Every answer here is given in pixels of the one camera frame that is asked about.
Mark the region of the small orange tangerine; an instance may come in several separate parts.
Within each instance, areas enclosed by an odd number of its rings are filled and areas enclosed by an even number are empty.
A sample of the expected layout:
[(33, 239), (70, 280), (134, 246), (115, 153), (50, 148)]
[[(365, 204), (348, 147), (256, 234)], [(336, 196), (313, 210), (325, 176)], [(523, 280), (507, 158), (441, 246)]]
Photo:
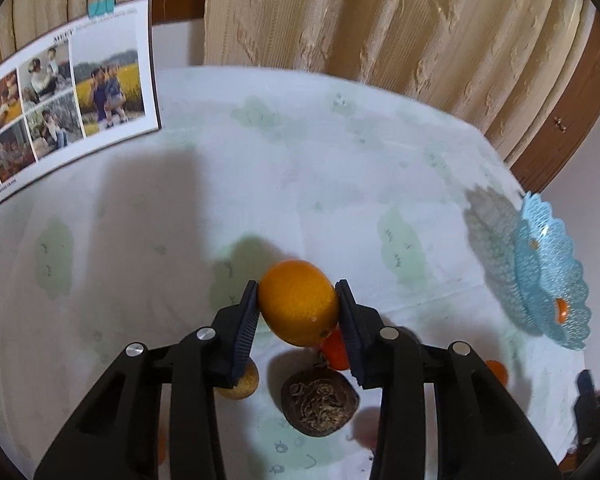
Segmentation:
[(504, 387), (508, 386), (509, 374), (506, 366), (497, 360), (486, 360), (486, 366)]
[(555, 304), (557, 310), (556, 322), (559, 325), (564, 325), (568, 320), (570, 305), (564, 298), (556, 298)]

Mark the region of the small tan longan fruit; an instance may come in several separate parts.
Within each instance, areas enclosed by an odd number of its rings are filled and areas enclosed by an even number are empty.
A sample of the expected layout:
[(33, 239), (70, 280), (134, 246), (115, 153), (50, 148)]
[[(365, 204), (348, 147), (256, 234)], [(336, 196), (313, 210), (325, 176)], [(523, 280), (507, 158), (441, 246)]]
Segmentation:
[(216, 388), (215, 392), (225, 399), (244, 400), (257, 391), (259, 384), (260, 374), (257, 365), (253, 362), (253, 359), (249, 359), (245, 367), (245, 373), (238, 379), (233, 388)]

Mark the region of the dark wrinkled passion fruit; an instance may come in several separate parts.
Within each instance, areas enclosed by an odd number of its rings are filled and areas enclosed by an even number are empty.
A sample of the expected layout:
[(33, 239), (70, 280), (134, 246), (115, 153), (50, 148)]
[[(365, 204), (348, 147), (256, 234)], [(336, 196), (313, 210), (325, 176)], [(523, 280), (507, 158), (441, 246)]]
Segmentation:
[(359, 405), (360, 396), (347, 378), (326, 366), (300, 370), (280, 388), (286, 421), (309, 437), (327, 437), (340, 430)]

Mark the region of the red cherry tomato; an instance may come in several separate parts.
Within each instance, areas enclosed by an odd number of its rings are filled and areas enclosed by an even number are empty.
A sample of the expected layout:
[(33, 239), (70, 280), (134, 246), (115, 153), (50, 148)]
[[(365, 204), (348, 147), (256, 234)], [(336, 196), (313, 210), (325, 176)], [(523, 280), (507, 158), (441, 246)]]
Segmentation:
[(322, 341), (320, 351), (327, 365), (333, 370), (341, 372), (350, 368), (346, 345), (339, 326)]
[(166, 446), (168, 445), (168, 435), (163, 427), (158, 430), (158, 465), (161, 466), (166, 460)]

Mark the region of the large orange fruit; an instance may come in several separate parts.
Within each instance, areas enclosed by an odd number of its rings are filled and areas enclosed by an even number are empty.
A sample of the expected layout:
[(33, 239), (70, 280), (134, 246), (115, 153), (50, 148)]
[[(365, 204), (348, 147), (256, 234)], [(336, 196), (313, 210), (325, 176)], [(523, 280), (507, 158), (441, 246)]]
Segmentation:
[(318, 347), (338, 323), (334, 285), (304, 260), (286, 260), (268, 269), (259, 284), (258, 300), (268, 327), (295, 347)]

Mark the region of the light blue lattice fruit basket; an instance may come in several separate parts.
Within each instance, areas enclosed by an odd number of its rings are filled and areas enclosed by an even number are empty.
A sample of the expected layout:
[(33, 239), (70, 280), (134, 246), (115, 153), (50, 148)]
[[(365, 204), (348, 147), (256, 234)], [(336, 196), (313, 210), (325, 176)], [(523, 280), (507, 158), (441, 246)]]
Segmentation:
[[(522, 199), (514, 231), (514, 257), (517, 286), (535, 327), (566, 349), (584, 349), (592, 312), (586, 305), (588, 284), (583, 264), (574, 254), (574, 241), (565, 223), (538, 193), (528, 192)], [(556, 298), (564, 298), (570, 305), (564, 325), (556, 322)]]

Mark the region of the white green patterned tablecloth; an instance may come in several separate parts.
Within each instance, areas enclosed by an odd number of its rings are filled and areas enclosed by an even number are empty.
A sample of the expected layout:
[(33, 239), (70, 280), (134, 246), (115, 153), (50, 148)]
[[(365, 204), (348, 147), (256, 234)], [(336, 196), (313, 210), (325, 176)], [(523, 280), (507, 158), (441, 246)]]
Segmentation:
[(298, 258), (425, 344), (471, 344), (555, 458), (583, 356), (526, 332), (506, 240), (519, 183), (482, 133), (295, 72), (157, 76), (161, 129), (0, 192), (0, 443), (26, 476), (133, 341), (175, 344)]

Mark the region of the photo collage card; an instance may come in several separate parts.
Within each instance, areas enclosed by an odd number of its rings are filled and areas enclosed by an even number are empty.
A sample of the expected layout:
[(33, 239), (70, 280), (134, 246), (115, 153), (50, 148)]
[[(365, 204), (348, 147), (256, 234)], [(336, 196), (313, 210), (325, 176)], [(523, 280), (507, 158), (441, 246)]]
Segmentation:
[(0, 204), (52, 171), (159, 130), (151, 0), (62, 25), (0, 64)]

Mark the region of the brown wooden door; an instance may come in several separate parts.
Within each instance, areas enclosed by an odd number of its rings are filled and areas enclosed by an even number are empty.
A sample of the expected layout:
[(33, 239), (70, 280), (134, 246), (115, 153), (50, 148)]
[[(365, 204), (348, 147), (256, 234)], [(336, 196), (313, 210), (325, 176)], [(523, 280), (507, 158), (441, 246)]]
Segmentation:
[(539, 193), (576, 154), (600, 117), (600, 14), (596, 14), (582, 58), (557, 104), (514, 162), (524, 191)]

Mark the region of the cream textured curtain right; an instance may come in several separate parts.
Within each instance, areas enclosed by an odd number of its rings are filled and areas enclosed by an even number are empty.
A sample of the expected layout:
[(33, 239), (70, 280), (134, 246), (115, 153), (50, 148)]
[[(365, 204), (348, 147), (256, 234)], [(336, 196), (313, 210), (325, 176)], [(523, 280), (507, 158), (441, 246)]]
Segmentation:
[(516, 162), (588, 43), (591, 0), (206, 0), (211, 65), (292, 68), (409, 96)]

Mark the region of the teal binder clip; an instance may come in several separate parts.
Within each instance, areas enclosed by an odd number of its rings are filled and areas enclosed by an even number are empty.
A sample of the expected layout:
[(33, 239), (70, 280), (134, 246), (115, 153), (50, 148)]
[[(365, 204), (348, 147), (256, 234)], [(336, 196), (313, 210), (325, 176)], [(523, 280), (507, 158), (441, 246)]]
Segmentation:
[(87, 15), (89, 18), (110, 14), (114, 12), (116, 0), (96, 0), (87, 6)]

